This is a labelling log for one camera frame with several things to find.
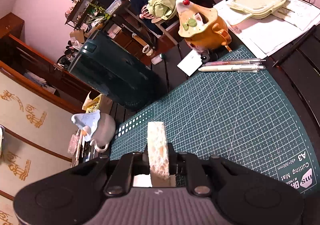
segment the mug handle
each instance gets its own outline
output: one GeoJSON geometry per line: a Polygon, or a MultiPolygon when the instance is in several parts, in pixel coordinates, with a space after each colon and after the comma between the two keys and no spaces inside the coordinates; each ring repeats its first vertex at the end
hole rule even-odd
{"type": "Polygon", "coordinates": [[[90,146],[92,146],[93,143],[94,143],[94,148],[95,148],[95,150],[96,150],[97,152],[99,152],[99,153],[105,152],[105,151],[108,149],[108,146],[109,146],[109,143],[108,143],[108,144],[106,144],[106,145],[104,146],[104,148],[99,148],[99,147],[97,146],[97,143],[94,141],[94,139],[90,141],[90,146]]]}
{"type": "Polygon", "coordinates": [[[220,28],[219,23],[216,23],[212,26],[212,31],[218,35],[220,35],[224,41],[221,43],[222,46],[225,46],[226,49],[228,49],[229,52],[231,52],[230,47],[228,44],[231,42],[231,36],[227,31],[225,31],[223,28],[220,28]]]}

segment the green hat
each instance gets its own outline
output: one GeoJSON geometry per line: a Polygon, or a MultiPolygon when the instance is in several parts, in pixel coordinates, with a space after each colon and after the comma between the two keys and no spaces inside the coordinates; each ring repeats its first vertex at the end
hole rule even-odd
{"type": "Polygon", "coordinates": [[[169,20],[177,13],[176,0],[149,0],[147,9],[156,18],[169,20]]]}

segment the screw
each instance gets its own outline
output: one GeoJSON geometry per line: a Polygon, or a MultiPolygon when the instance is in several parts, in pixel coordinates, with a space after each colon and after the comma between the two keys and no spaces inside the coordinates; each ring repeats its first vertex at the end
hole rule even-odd
{"type": "Polygon", "coordinates": [[[110,188],[107,189],[107,193],[111,194],[111,195],[117,195],[117,194],[120,194],[122,192],[123,192],[122,187],[118,186],[118,185],[111,186],[110,188]]]}
{"type": "Polygon", "coordinates": [[[208,193],[210,193],[210,188],[209,187],[207,187],[207,186],[197,186],[196,188],[195,188],[195,193],[196,194],[208,194],[208,193]]]}

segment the green cutting mat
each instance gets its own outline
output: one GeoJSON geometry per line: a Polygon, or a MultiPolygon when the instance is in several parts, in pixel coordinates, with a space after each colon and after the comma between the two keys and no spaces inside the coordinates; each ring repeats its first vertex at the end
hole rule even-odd
{"type": "MultiPolygon", "coordinates": [[[[245,47],[223,59],[253,58],[245,47]]],[[[177,152],[202,159],[219,155],[282,180],[301,193],[314,191],[319,164],[306,131],[267,70],[199,73],[123,123],[111,159],[143,151],[148,121],[164,121],[177,152]]]]}

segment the white pen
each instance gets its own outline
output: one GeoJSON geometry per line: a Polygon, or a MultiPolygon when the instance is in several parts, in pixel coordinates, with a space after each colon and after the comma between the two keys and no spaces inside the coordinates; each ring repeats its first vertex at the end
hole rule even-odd
{"type": "Polygon", "coordinates": [[[229,71],[258,72],[261,69],[265,69],[265,66],[258,65],[258,64],[227,64],[227,65],[203,66],[203,67],[200,67],[198,70],[201,72],[229,72],[229,71]]]}

